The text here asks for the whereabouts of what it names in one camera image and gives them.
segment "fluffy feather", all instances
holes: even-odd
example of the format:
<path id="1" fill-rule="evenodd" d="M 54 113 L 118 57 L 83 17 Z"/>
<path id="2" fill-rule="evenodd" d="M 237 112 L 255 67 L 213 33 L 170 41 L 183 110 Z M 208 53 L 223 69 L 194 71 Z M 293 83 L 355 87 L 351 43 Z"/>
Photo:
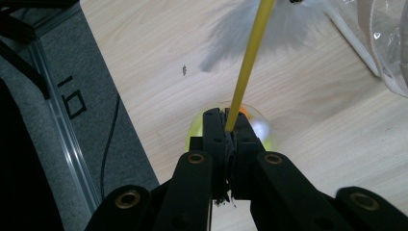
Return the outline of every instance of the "fluffy feather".
<path id="1" fill-rule="evenodd" d="M 210 53 L 200 64 L 203 71 L 211 71 L 222 60 L 242 57 L 260 0 L 245 0 L 223 6 L 228 8 L 209 37 Z M 305 0 L 292 4 L 289 0 L 275 0 L 259 56 L 270 55 L 277 49 L 307 45 L 324 17 L 319 0 Z"/>

